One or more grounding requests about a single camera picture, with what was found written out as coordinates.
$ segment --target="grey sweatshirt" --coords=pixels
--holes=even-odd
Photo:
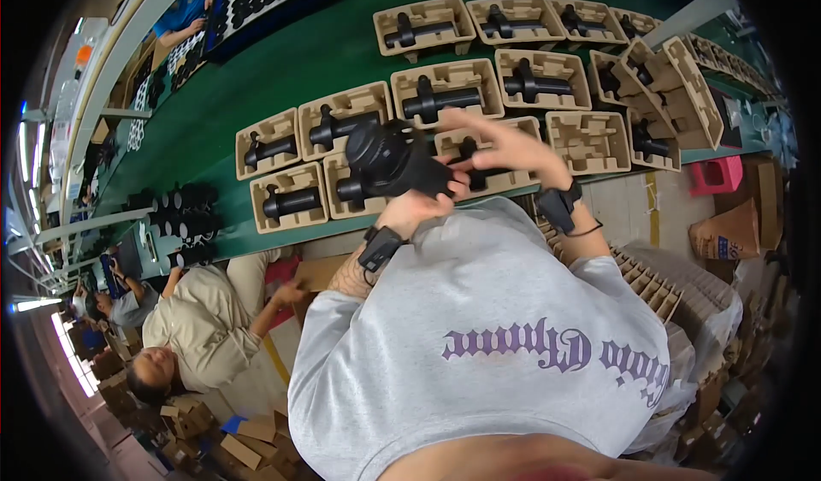
[[[294,445],[327,481],[419,448],[555,434],[618,456],[669,376],[662,322],[611,257],[565,268],[522,209],[427,221],[367,300],[317,295],[288,387]]]

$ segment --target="black plastic part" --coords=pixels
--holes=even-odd
[[[256,169],[257,162],[280,153],[296,155],[296,136],[287,136],[270,143],[261,143],[260,134],[251,132],[251,147],[245,153],[245,165]]]
[[[319,108],[322,118],[316,127],[308,132],[312,145],[323,145],[326,151],[334,149],[334,138],[347,136],[360,123],[367,121],[379,123],[379,111],[365,112],[355,116],[337,119],[331,116],[331,106],[326,103]]]
[[[365,192],[362,182],[354,177],[343,178],[337,182],[337,198],[340,201],[350,201],[354,209],[364,209],[364,200],[372,197]]]
[[[602,32],[608,29],[606,24],[598,21],[584,21],[576,14],[576,8],[572,4],[565,5],[564,11],[561,12],[561,24],[565,26],[568,32],[578,30],[579,35],[584,38],[590,37],[590,30],[601,30]]]
[[[519,65],[513,68],[513,76],[504,77],[502,82],[509,96],[521,93],[521,99],[525,103],[536,103],[536,95],[539,93],[573,95],[567,80],[533,76],[530,61],[525,58],[519,59]]]
[[[447,188],[451,169],[430,156],[427,142],[402,120],[363,123],[348,137],[345,156],[365,194],[399,196],[415,189],[431,198],[439,193],[453,196]]]
[[[502,39],[513,39],[513,31],[517,29],[543,29],[544,24],[539,20],[508,20],[499,6],[493,4],[487,12],[487,21],[482,24],[482,32],[489,38],[498,32]]]
[[[405,112],[406,118],[410,119],[418,114],[422,117],[422,122],[427,124],[435,123],[439,119],[439,111],[446,106],[464,108],[471,105],[481,105],[481,103],[482,98],[479,96],[476,87],[434,93],[434,88],[430,85],[430,79],[425,75],[420,75],[416,84],[416,96],[402,100],[402,110]]]
[[[607,93],[611,91],[613,97],[618,100],[618,90],[621,88],[621,82],[618,77],[612,74],[612,67],[616,65],[615,62],[608,62],[604,67],[599,68],[599,83],[602,86],[602,91]]]
[[[441,34],[446,30],[454,30],[452,21],[441,21],[439,23],[423,24],[418,27],[411,26],[411,19],[404,12],[396,15],[396,32],[385,34],[385,45],[393,48],[396,43],[407,48],[416,44],[416,36],[425,34]]]
[[[318,209],[322,206],[318,187],[307,187],[281,195],[276,193],[277,187],[274,185],[270,185],[266,189],[269,196],[262,203],[262,212],[276,222],[279,222],[282,216]]]
[[[639,79],[639,81],[644,84],[645,86],[650,86],[653,83],[653,76],[650,75],[650,71],[648,71],[647,66],[639,64],[638,62],[634,61],[631,58],[627,58],[627,65],[631,68],[636,68],[635,76]]]
[[[630,19],[630,15],[622,15],[619,24],[621,24],[621,29],[624,30],[624,35],[626,35],[627,38],[631,41],[633,40],[633,38],[640,38],[641,36],[643,36],[643,34],[639,32],[635,25],[633,25],[633,21]]]
[[[643,153],[644,160],[651,155],[660,157],[670,156],[670,144],[665,139],[653,139],[647,131],[650,122],[642,119],[639,123],[632,125],[633,150]]]

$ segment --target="cardboard tray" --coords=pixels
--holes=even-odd
[[[601,103],[628,106],[626,102],[616,99],[617,94],[613,94],[612,91],[605,92],[604,89],[602,89],[602,82],[599,78],[599,68],[604,67],[610,62],[613,64],[617,63],[618,55],[610,55],[609,53],[590,50],[590,64],[587,65],[587,83],[590,85],[590,93],[594,94]]]
[[[396,16],[400,12],[408,15],[413,27],[450,21],[456,24],[454,28],[457,33],[451,30],[440,34],[419,35],[416,36],[416,44],[412,46],[402,47],[397,44],[389,48],[385,44],[385,35],[396,32]],[[443,44],[455,44],[456,54],[465,55],[470,49],[470,42],[476,39],[473,21],[463,0],[427,0],[375,12],[374,28],[379,53],[383,56],[404,54],[411,64],[416,64],[419,59],[419,50]]]
[[[322,175],[319,162],[309,162],[252,180],[251,205],[254,207],[254,222],[256,223],[257,232],[260,234],[273,233],[274,231],[290,230],[328,222],[328,199],[325,195]],[[263,202],[268,198],[268,190],[266,190],[268,184],[278,187],[277,194],[287,194],[307,187],[318,187],[322,207],[287,214],[282,216],[279,223],[277,223],[266,217],[262,211]]]
[[[633,149],[633,125],[641,122],[641,116],[639,116],[638,112],[628,108],[625,122],[627,127],[627,142],[630,145],[630,162],[632,164],[676,173],[682,171],[682,149],[679,147],[678,141],[675,139],[667,139],[667,146],[670,147],[669,157],[650,155],[645,159],[642,152],[637,152]]]
[[[571,175],[630,171],[626,127],[618,112],[552,111],[544,122],[548,144]]]
[[[539,120],[535,117],[517,117],[499,122],[503,125],[507,125],[508,127],[518,128],[527,135],[532,136],[535,140],[541,141],[541,134],[539,133]],[[457,130],[442,132],[434,136],[436,153],[438,155],[451,155],[453,158],[458,158],[459,145],[461,145],[467,137],[472,137],[475,139],[476,145],[479,149],[493,147],[493,143],[489,139],[483,139],[477,131],[470,128],[459,128]],[[506,190],[534,186],[541,183],[535,173],[528,171],[510,171],[501,175],[488,177],[486,180],[487,189],[471,191],[467,199],[495,195]]]
[[[613,14],[607,5],[601,2],[590,2],[588,0],[548,0],[548,4],[550,4],[556,12],[556,16],[559,17],[560,21],[561,12],[564,11],[567,4],[571,4],[575,7],[576,14],[579,14],[582,20],[597,21],[598,23],[603,23],[608,28],[606,32],[593,30],[590,32],[590,37],[580,36],[576,30],[569,32],[565,29],[567,39],[571,43],[605,44],[606,46],[599,46],[599,49],[603,52],[608,52],[618,45],[627,44],[627,36],[624,34],[624,30],[621,29],[616,15]],[[572,44],[569,50],[573,51],[579,48],[579,46],[578,44]]]
[[[499,10],[510,21],[539,20],[544,29],[513,30],[513,37],[505,39],[498,32],[488,37],[482,31],[482,24],[487,23],[487,14],[491,5],[499,6]],[[541,49],[550,49],[559,41],[567,38],[567,31],[561,24],[555,9],[548,5],[547,0],[471,0],[467,2],[467,10],[476,28],[478,38],[484,44],[503,45],[510,43],[542,43]]]
[[[718,148],[724,121],[699,66],[679,38],[665,41],[662,51],[682,81],[681,86],[672,90],[660,88],[667,99],[667,112],[677,128],[676,142],[682,149]]]
[[[519,60],[525,58],[530,62],[530,69],[534,76],[549,76],[567,80],[573,95],[559,96],[558,94],[541,93],[536,95],[535,103],[522,101],[521,93],[508,95],[504,88],[504,78],[513,75],[513,69],[519,65]],[[509,107],[518,108],[555,108],[568,111],[589,111],[593,108],[590,101],[590,88],[585,77],[585,65],[581,58],[566,53],[539,52],[535,50],[497,50],[496,72],[502,95],[502,103]]]
[[[322,161],[325,171],[325,187],[328,198],[328,208],[331,211],[331,219],[348,219],[358,216],[368,216],[370,214],[382,213],[387,207],[387,197],[367,198],[364,200],[364,209],[355,210],[350,201],[341,201],[337,197],[337,182],[340,179],[348,178],[351,175],[351,168],[348,168],[348,159],[344,152],[332,153]]]
[[[493,64],[489,59],[443,62],[442,64],[396,71],[391,74],[391,90],[393,91],[393,104],[396,106],[396,116],[412,122],[414,127],[420,130],[436,128],[440,121],[437,119],[433,123],[423,123],[419,115],[405,116],[402,102],[406,98],[417,95],[417,79],[420,75],[426,75],[430,78],[434,93],[468,87],[479,88],[481,104],[467,106],[465,108],[467,112],[473,112],[489,119],[496,119],[505,115],[505,109],[502,106],[502,93],[499,90],[496,73],[493,71]]]
[[[610,10],[613,11],[613,14],[616,16],[616,21],[619,22],[621,26],[621,20],[625,15],[629,16],[630,22],[633,24],[636,30],[639,31],[639,37],[647,35],[648,32],[651,32],[653,29],[661,25],[663,22],[661,20],[656,20],[652,16],[648,16],[646,14],[641,14],[635,11],[628,11],[627,9],[619,9],[618,7],[610,7]],[[631,40],[631,38],[627,37],[627,33],[625,32],[625,38],[627,40]]]
[[[290,153],[277,153],[272,158],[264,158],[257,162],[257,168],[252,169],[245,165],[245,154],[251,147],[251,132],[260,134],[261,143],[272,143],[283,137],[296,136],[296,155]],[[266,117],[259,123],[254,123],[250,127],[243,128],[236,133],[234,146],[234,156],[236,165],[236,178],[247,180],[264,173],[276,171],[302,160],[302,144],[300,142],[299,127],[296,125],[296,108],[292,107],[286,111]]]
[[[345,151],[348,136],[335,137],[334,148],[330,151],[310,142],[310,131],[321,122],[322,113],[319,109],[325,103],[331,107],[331,116],[337,119],[373,111],[379,111],[379,120],[383,123],[393,119],[390,91],[387,83],[382,80],[303,103],[296,111],[296,120],[299,127],[297,138],[301,143],[302,159],[306,162]]]

